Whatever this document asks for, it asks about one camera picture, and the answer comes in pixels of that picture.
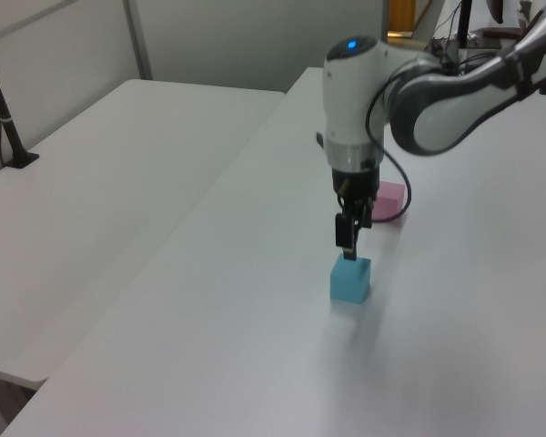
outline pink block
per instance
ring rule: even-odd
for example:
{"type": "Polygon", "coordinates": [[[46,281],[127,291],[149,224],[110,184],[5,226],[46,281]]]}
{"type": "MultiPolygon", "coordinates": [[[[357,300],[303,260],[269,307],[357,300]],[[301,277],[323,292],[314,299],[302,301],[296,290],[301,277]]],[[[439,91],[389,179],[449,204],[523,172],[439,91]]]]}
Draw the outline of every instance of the pink block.
{"type": "Polygon", "coordinates": [[[374,202],[372,218],[375,220],[387,219],[397,214],[402,209],[405,188],[401,184],[380,181],[378,199],[374,202]]]}

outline white wall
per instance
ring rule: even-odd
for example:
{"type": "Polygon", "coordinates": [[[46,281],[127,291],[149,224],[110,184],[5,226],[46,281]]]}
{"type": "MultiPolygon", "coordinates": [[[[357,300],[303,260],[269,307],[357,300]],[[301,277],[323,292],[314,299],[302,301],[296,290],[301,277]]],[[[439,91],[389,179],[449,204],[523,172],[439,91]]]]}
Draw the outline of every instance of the white wall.
{"type": "Polygon", "coordinates": [[[0,39],[0,85],[26,148],[138,77],[120,0],[78,0],[0,39]]]}
{"type": "Polygon", "coordinates": [[[287,91],[339,40],[385,38],[388,0],[131,0],[156,80],[287,91]]]}

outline white table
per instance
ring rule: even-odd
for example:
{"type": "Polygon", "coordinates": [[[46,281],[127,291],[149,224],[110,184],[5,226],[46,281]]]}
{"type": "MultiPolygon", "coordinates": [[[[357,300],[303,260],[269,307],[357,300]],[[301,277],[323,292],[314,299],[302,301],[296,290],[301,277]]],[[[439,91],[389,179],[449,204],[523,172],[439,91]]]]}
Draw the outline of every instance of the white table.
{"type": "Polygon", "coordinates": [[[40,386],[282,96],[129,81],[0,171],[0,378],[40,386]]]}
{"type": "Polygon", "coordinates": [[[436,158],[387,135],[415,200],[402,229],[362,234],[372,296],[357,306],[329,299],[320,76],[294,85],[5,437],[546,436],[546,97],[436,158]]]}

